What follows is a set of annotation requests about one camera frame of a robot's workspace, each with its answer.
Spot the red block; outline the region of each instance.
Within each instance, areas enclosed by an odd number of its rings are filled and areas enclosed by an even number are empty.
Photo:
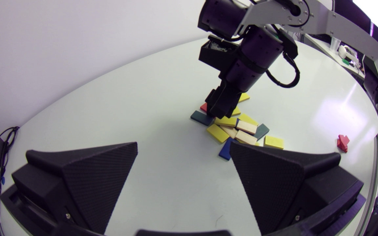
[[[201,110],[203,110],[205,113],[207,112],[207,103],[204,103],[204,105],[201,106]]]
[[[342,134],[339,134],[339,140],[341,141],[341,145],[343,146],[343,147],[346,147],[347,145],[348,145],[348,143],[349,143],[349,139],[348,139],[348,136],[343,136]]]
[[[345,153],[348,151],[348,146],[346,146],[346,147],[342,146],[342,143],[341,143],[341,141],[339,139],[337,141],[337,146],[338,146],[338,148],[340,148]]]

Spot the round table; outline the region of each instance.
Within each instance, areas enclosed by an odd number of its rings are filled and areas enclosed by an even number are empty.
[[[138,156],[105,234],[133,235],[138,229],[206,231],[233,235],[260,231],[233,161],[218,157],[222,145],[206,126],[189,117],[219,85],[216,69],[198,61],[201,39],[139,59],[69,93],[24,124],[6,168],[26,164],[25,152],[63,151],[138,142]],[[364,90],[333,60],[297,42],[299,84],[282,88],[262,76],[239,104],[243,113],[284,139],[285,149],[308,153],[340,151],[340,166],[360,179],[367,197],[378,117]],[[283,83],[294,69],[279,57],[270,67]],[[363,208],[342,232],[352,235]],[[1,205],[6,236],[26,234]]]

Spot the beige wooden block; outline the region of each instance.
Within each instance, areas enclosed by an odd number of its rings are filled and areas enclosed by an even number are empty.
[[[220,126],[222,130],[225,131],[232,139],[236,137],[237,130],[235,127]]]
[[[250,134],[248,134],[248,133],[246,133],[242,130],[239,130],[237,132],[236,139],[243,141],[243,142],[250,144],[250,145],[255,145],[256,141],[258,140],[257,138],[253,137],[252,135],[250,135]]]
[[[237,128],[239,130],[243,130],[246,133],[255,134],[256,129],[258,128],[256,125],[252,125],[251,123],[248,123],[246,121],[239,121],[237,123]]]

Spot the black cable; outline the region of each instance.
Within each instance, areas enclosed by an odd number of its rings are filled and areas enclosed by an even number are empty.
[[[279,33],[279,29],[274,24],[271,24],[271,25],[272,25],[272,28],[276,31],[276,33]]]
[[[19,128],[20,127],[12,127],[12,130],[9,132],[6,140],[4,141],[2,157],[1,157],[1,167],[0,167],[0,195],[1,195],[1,188],[2,188],[1,180],[4,177],[5,168],[6,168],[6,165],[8,164],[8,152],[15,142],[15,136],[17,135],[17,130]]]
[[[288,55],[284,52],[282,53],[284,59],[292,66],[294,67],[294,70],[295,70],[295,78],[294,80],[289,83],[289,84],[283,84],[281,82],[279,82],[277,79],[275,79],[274,76],[272,76],[272,74],[270,73],[269,70],[266,70],[266,75],[269,77],[269,79],[271,79],[272,82],[274,82],[276,85],[280,86],[280,87],[283,87],[283,88],[292,88],[294,86],[296,86],[298,84],[298,82],[300,81],[300,70],[298,69],[296,63],[294,62],[293,59],[291,59],[290,57],[288,57]]]
[[[15,137],[17,135],[17,130],[19,128],[20,127],[10,127],[8,129],[4,130],[0,134],[0,137],[1,137],[4,133],[6,133],[8,130],[10,130],[6,140],[4,141],[4,145],[3,145],[3,149],[1,151],[1,157],[0,157],[0,161],[1,161],[1,163],[0,163],[0,195],[1,195],[1,188],[2,188],[1,180],[4,177],[6,165],[8,164],[8,157],[9,157],[8,152],[15,142]]]

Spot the textured black surface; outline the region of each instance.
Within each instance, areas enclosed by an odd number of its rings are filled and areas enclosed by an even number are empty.
[[[60,175],[90,230],[103,234],[137,155],[137,143],[62,152],[27,151],[27,161]]]
[[[262,234],[276,230],[305,178],[339,164],[340,155],[305,154],[232,143],[230,155]]]

